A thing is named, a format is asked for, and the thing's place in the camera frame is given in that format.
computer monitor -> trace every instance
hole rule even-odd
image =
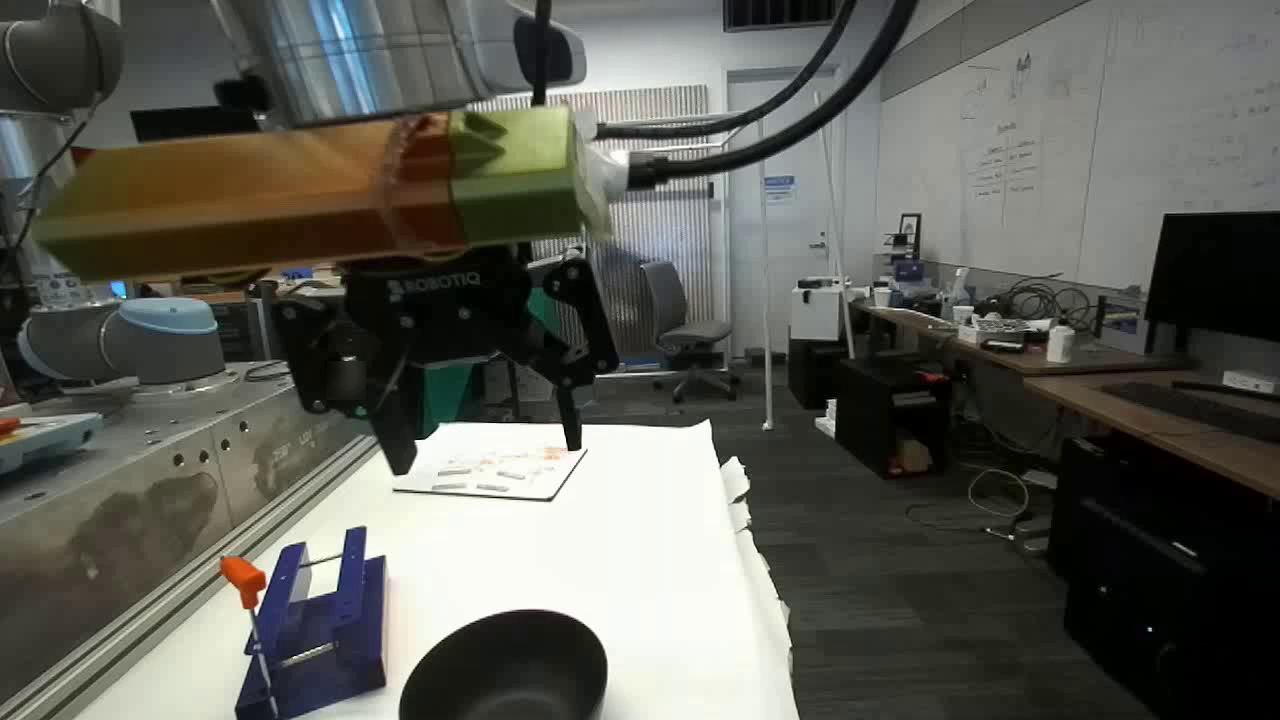
[[[1280,339],[1280,213],[1162,214],[1148,321]]]

cabinet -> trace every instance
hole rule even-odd
[[[953,374],[932,354],[867,354],[839,364],[836,444],[878,476],[912,476],[903,444],[946,468]]]
[[[836,396],[836,367],[845,359],[839,339],[792,339],[787,389],[800,407],[823,407]]]
[[[1280,717],[1268,500],[1141,440],[1071,440],[1052,564],[1068,579],[1068,630],[1156,717]]]

orange handle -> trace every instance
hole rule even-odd
[[[14,427],[24,427],[19,414],[0,414],[0,435],[13,435]]]
[[[260,566],[252,566],[242,555],[225,555],[218,571],[239,590],[239,605],[252,610],[257,606],[257,590],[268,587],[268,575]]]

paper sheet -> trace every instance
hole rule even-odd
[[[569,448],[455,448],[396,481],[412,494],[556,500],[587,452]]]

whiteboard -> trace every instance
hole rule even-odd
[[[925,213],[944,262],[1071,276],[1099,95],[1090,3],[884,103],[878,225]]]
[[[1161,214],[1280,208],[1280,3],[1107,0],[1080,276],[1148,282]]]
[[[1162,213],[1280,208],[1280,3],[1090,0],[878,120],[874,214],[937,258],[1148,282]]]

